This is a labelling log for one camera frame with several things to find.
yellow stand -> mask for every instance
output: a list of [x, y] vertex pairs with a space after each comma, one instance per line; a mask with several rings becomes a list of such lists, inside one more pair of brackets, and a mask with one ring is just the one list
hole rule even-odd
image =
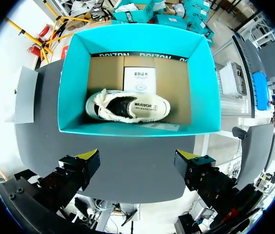
[[47, 8], [53, 13], [53, 15], [56, 17], [56, 20], [55, 20], [55, 23], [54, 23], [54, 26], [53, 26], [53, 29], [52, 29], [52, 34], [51, 34], [51, 39], [48, 40], [46, 43], [42, 44], [40, 41], [38, 41], [36, 38], [34, 38], [33, 36], [31, 36], [29, 33], [26, 33], [25, 30], [23, 30], [22, 28], [20, 28], [17, 24], [15, 24], [13, 21], [11, 21], [10, 19], [8, 18], [5, 18], [5, 20], [10, 24], [12, 25], [13, 27], [15, 27], [19, 32], [20, 34], [24, 34], [26, 37], [28, 37], [30, 40], [32, 40], [35, 44], [37, 44], [38, 46], [40, 46], [41, 48], [41, 58], [45, 58], [45, 61], [47, 64], [49, 64], [49, 60], [47, 58], [47, 54], [46, 52], [48, 53], [53, 53], [53, 51], [51, 50], [51, 44], [52, 42], [56, 41], [56, 40], [61, 40], [63, 38], [67, 38], [67, 37], [70, 37], [73, 35], [73, 33], [70, 33], [70, 34], [67, 34], [65, 36], [62, 36], [62, 37], [58, 37], [58, 38], [54, 38], [53, 39], [53, 35], [54, 35], [54, 32], [55, 32], [55, 28], [56, 28], [56, 25], [57, 25], [57, 22], [59, 21], [61, 23], [61, 25], [64, 24], [64, 21], [62, 19], [65, 19], [65, 20], [79, 20], [79, 21], [83, 21], [83, 22], [90, 22], [89, 20], [87, 19], [79, 19], [79, 18], [74, 18], [74, 17], [64, 17], [64, 16], [59, 16], [54, 10], [53, 8], [49, 5], [49, 3], [46, 1], [46, 0], [43, 0], [43, 3], [47, 6]]

teal shoe box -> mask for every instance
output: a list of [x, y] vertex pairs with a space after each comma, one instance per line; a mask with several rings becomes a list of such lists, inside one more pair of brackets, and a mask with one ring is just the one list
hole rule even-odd
[[[106, 35], [113, 35], [113, 39], [110, 40]], [[169, 36], [169, 41], [177, 43], [167, 43], [162, 35]], [[136, 55], [136, 58], [159, 56], [168, 63], [169, 60], [171, 63], [187, 63], [190, 124], [181, 124], [171, 131], [143, 124], [111, 121], [94, 123], [84, 118], [91, 57], [97, 59], [124, 54]], [[59, 84], [60, 132], [117, 137], [189, 136], [220, 131], [220, 120], [220, 92], [215, 63], [208, 42], [202, 35], [175, 27], [144, 23], [107, 25], [73, 35]]]
[[185, 20], [187, 23], [195, 22], [197, 20], [197, 17], [201, 18], [203, 21], [206, 21], [208, 19], [208, 12], [195, 6], [185, 10], [185, 15]]
[[202, 34], [204, 37], [211, 39], [214, 36], [214, 33], [208, 25], [199, 17], [195, 17], [194, 19], [195, 21], [191, 24], [190, 31]]
[[154, 0], [122, 0], [116, 9], [122, 5], [128, 5], [130, 3], [134, 3], [140, 10], [128, 12], [114, 11], [113, 15], [118, 21], [147, 23], [153, 17]]
[[210, 10], [210, 2], [206, 0], [185, 0], [184, 1], [184, 8], [187, 10], [188, 8], [195, 6], [200, 9], [205, 10], [206, 12], [209, 12]]
[[184, 19], [180, 16], [170, 16], [170, 15], [157, 15], [156, 24], [160, 25], [166, 25], [166, 26], [171, 26], [175, 28], [180, 28], [180, 29], [187, 29], [187, 24]]
[[128, 23], [128, 22], [122, 22], [122, 21], [116, 20], [115, 17], [111, 18], [111, 22], [112, 24]]

paper card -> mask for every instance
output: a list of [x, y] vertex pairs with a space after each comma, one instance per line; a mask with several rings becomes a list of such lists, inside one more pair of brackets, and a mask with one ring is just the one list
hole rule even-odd
[[180, 128], [180, 125], [178, 124], [172, 124], [172, 123], [141, 123], [139, 124], [142, 127], [146, 128], [157, 128], [157, 129], [163, 129], [163, 130], [169, 130], [169, 131], [174, 131], [177, 132]]
[[126, 92], [156, 94], [155, 68], [125, 67], [123, 90]]

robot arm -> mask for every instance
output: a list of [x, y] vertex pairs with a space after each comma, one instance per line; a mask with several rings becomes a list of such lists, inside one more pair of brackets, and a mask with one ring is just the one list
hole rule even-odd
[[[214, 167], [215, 163], [216, 161], [208, 155], [197, 156], [176, 150], [175, 167], [184, 178], [186, 186], [190, 191], [196, 190], [206, 205], [217, 212], [210, 225], [212, 229], [208, 233], [215, 233], [219, 227], [222, 227], [219, 233], [227, 233], [246, 220], [247, 215], [260, 201], [262, 192], [256, 191], [251, 184], [242, 190], [235, 188], [236, 179], [220, 172], [218, 167]], [[195, 225], [192, 227], [191, 229], [187, 227], [184, 233], [195, 233], [197, 228]]]
[[[207, 233], [229, 233], [246, 228], [248, 217], [257, 211], [254, 206], [262, 197], [254, 186], [235, 188], [236, 179], [231, 179], [209, 156], [199, 157], [176, 150], [175, 167], [184, 178], [186, 186], [196, 190], [202, 200], [217, 216]], [[78, 156], [66, 156], [59, 160], [59, 167], [31, 184], [27, 180], [36, 175], [30, 170], [15, 174], [13, 179], [0, 185], [0, 195], [14, 219], [27, 233], [100, 233], [86, 225], [75, 224], [56, 214], [67, 206], [77, 191], [88, 186], [91, 177], [100, 166], [98, 150]], [[179, 216], [178, 233], [200, 232], [197, 222], [187, 214]]]

white sneaker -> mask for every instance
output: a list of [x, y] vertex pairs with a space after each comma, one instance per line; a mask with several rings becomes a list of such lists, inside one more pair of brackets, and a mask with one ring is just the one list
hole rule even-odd
[[90, 96], [85, 111], [90, 117], [101, 120], [153, 122], [169, 114], [170, 103], [158, 95], [104, 89]]

